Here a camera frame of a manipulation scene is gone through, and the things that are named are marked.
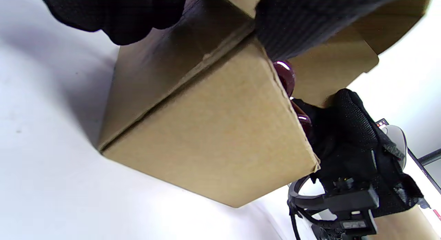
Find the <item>black pole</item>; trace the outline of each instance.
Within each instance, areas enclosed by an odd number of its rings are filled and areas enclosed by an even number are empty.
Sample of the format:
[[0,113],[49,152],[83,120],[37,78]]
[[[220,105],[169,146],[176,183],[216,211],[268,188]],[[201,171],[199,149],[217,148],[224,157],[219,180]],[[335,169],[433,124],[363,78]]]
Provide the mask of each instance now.
[[424,157],[418,158],[418,161],[421,163],[421,165],[426,166],[440,159],[441,159],[441,149],[437,149],[436,151],[433,151],[432,153],[429,153]]

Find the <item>red label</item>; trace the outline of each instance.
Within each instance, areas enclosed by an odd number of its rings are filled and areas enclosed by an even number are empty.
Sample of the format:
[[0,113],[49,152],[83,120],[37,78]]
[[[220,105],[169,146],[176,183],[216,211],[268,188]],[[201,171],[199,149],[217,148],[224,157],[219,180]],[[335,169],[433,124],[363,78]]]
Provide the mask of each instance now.
[[437,215],[437,217],[441,220],[441,216],[440,216],[440,214],[435,210],[435,209],[433,209],[433,212]]

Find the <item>black knit glove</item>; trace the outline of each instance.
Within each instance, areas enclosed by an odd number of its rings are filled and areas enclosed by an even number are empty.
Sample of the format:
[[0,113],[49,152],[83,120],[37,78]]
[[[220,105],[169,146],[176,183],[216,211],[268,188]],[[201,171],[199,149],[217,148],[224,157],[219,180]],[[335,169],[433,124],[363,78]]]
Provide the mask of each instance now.
[[311,119],[308,140],[321,161],[311,178],[318,178],[326,192],[339,178],[369,182],[380,199],[380,207],[372,210],[374,217],[409,210],[423,198],[398,163],[404,154],[375,124],[355,92],[338,91],[327,108],[294,101]]
[[80,30],[103,30],[119,45],[176,24],[185,0],[43,0],[60,22]]

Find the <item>white surface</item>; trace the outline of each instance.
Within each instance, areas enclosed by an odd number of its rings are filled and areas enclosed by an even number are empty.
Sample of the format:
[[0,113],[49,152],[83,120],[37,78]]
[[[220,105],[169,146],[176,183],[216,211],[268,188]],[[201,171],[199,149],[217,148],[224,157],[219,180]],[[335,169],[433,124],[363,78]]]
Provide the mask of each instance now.
[[117,51],[40,0],[0,0],[0,239],[294,239],[287,187],[232,209],[98,154]]

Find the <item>gloved hand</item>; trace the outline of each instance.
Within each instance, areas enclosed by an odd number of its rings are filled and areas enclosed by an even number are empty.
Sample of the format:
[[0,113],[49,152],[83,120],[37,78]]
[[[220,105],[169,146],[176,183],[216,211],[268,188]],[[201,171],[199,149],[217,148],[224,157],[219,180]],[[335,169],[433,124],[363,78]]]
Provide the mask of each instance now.
[[409,210],[423,198],[398,163],[405,154],[379,129],[355,92],[341,89],[329,99],[327,108],[293,101],[311,119],[308,141],[321,169],[310,177],[318,178],[327,193],[339,178],[369,182],[380,202],[380,207],[372,210],[374,217]]
[[103,30],[119,45],[176,24],[185,0],[43,0],[60,22],[80,30]]

